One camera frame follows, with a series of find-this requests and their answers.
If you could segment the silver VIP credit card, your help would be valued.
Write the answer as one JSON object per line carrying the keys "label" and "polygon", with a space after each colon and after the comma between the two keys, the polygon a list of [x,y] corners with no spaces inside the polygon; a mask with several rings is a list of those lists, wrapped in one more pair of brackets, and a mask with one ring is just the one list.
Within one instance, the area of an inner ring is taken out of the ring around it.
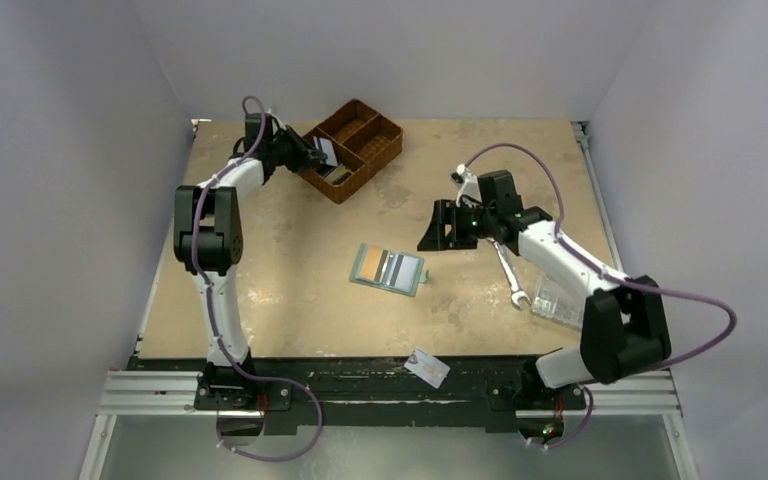
{"label": "silver VIP credit card", "polygon": [[404,363],[404,368],[434,389],[439,389],[450,372],[450,367],[420,347],[415,348]]}

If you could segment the clear plastic box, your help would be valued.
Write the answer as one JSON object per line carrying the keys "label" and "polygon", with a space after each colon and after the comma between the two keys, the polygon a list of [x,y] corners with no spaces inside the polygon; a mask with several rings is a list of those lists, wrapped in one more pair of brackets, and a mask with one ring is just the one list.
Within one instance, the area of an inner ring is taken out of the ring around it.
{"label": "clear plastic box", "polygon": [[584,301],[573,297],[558,282],[541,272],[535,283],[531,312],[580,331],[583,324]]}

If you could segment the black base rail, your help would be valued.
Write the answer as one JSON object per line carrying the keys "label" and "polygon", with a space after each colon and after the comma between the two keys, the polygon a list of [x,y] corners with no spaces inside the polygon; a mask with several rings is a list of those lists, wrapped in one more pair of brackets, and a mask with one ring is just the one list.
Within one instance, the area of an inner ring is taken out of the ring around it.
{"label": "black base rail", "polygon": [[268,435],[289,435],[301,426],[471,427],[488,433],[516,431],[519,412],[553,421],[583,413],[581,388],[538,383],[533,355],[444,356],[449,371],[434,387],[406,367],[404,356],[254,358],[245,379],[230,367],[203,359],[132,357],[136,372],[193,372],[197,411],[251,412]]}

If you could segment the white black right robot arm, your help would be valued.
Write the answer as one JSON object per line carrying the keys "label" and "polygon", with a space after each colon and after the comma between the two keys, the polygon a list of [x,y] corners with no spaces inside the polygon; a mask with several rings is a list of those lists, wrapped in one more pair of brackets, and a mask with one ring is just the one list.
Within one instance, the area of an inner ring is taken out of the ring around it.
{"label": "white black right robot arm", "polygon": [[580,251],[546,211],[524,207],[509,171],[476,176],[459,166],[451,177],[458,194],[435,202],[419,251],[471,250],[485,240],[496,250],[515,307],[528,296],[512,256],[539,267],[581,305],[578,346],[526,364],[521,392],[529,404],[544,407],[568,385],[610,384],[670,357],[663,302],[651,278],[630,279]]}

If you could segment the aluminium frame rail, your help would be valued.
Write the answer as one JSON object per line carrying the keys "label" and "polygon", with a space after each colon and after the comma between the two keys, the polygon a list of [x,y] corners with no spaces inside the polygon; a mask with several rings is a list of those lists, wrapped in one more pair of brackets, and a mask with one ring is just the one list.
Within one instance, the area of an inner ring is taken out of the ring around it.
{"label": "aluminium frame rail", "polygon": [[194,372],[110,371],[104,382],[79,477],[101,477],[119,418],[194,415],[195,395]]}

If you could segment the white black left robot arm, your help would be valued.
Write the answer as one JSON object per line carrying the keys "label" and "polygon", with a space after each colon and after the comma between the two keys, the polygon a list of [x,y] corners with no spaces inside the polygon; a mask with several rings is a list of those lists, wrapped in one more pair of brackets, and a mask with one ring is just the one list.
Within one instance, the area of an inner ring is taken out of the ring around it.
{"label": "white black left robot arm", "polygon": [[267,406],[269,390],[254,371],[236,300],[236,270],[244,251],[240,204],[276,169],[298,173],[325,160],[324,153],[274,115],[249,114],[226,165],[200,183],[176,189],[173,252],[196,285],[207,330],[196,408]]}

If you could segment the brown woven divided basket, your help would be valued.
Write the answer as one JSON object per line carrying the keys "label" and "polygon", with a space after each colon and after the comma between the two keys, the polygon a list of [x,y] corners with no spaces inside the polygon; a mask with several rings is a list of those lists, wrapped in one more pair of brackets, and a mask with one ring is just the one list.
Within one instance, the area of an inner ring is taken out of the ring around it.
{"label": "brown woven divided basket", "polygon": [[342,204],[367,184],[402,152],[404,130],[360,99],[351,99],[303,137],[325,137],[334,144],[339,165],[352,174],[339,185],[328,184],[319,174],[325,167],[300,176],[335,204]]}

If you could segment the white striped credit card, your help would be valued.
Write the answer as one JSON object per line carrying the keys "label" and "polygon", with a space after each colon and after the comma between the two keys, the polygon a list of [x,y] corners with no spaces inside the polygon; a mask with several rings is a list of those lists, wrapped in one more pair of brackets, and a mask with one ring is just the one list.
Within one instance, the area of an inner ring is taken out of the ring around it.
{"label": "white striped credit card", "polygon": [[397,253],[393,255],[386,285],[400,292],[410,292],[418,282],[417,275],[423,260],[420,257]]}

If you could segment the teal card holder wallet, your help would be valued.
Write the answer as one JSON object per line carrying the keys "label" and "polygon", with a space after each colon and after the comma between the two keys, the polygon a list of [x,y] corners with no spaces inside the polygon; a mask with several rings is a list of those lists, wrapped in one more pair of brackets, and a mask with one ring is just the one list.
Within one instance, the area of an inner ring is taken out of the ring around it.
{"label": "teal card holder wallet", "polygon": [[428,282],[429,270],[420,256],[362,243],[355,256],[349,280],[414,297],[419,286]]}

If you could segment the silver wrench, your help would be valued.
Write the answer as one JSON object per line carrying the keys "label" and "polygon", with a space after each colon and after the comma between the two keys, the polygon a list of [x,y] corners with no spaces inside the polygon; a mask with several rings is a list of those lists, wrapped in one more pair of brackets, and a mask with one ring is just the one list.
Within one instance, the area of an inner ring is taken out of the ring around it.
{"label": "silver wrench", "polygon": [[510,300],[514,308],[522,310],[525,305],[531,304],[530,296],[525,292],[514,270],[513,264],[508,256],[507,248],[496,240],[490,243],[496,250],[503,272],[506,276],[510,293]]}

